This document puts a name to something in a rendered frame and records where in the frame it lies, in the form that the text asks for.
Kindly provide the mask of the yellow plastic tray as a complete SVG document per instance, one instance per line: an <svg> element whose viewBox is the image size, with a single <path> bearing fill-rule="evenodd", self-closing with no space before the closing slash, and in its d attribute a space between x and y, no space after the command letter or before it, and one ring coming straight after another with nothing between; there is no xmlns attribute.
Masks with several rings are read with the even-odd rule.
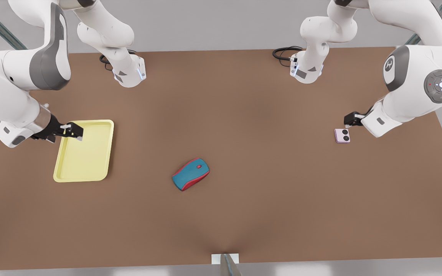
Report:
<svg viewBox="0 0 442 276"><path fill-rule="evenodd" d="M78 120L75 123L84 129L83 139L61 139L54 180L58 183L101 181L108 174L114 122Z"/></svg>

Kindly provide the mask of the blue and red computer mouse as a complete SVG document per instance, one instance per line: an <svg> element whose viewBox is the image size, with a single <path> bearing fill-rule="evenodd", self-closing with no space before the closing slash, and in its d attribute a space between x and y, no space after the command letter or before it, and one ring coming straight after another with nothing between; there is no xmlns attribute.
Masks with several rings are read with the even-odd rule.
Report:
<svg viewBox="0 0 442 276"><path fill-rule="evenodd" d="M177 170L172 175L172 180L180 191L184 191L204 179L209 173L210 168L207 163L201 158L196 158L190 160Z"/></svg>

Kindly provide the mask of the silver frame post with foot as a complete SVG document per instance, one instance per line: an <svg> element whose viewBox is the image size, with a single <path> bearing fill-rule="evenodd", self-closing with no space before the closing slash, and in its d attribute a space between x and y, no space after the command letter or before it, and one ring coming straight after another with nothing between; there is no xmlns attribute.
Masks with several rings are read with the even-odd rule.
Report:
<svg viewBox="0 0 442 276"><path fill-rule="evenodd" d="M242 276L237 265L240 263L238 253L211 255L211 264L219 265L219 276Z"/></svg>

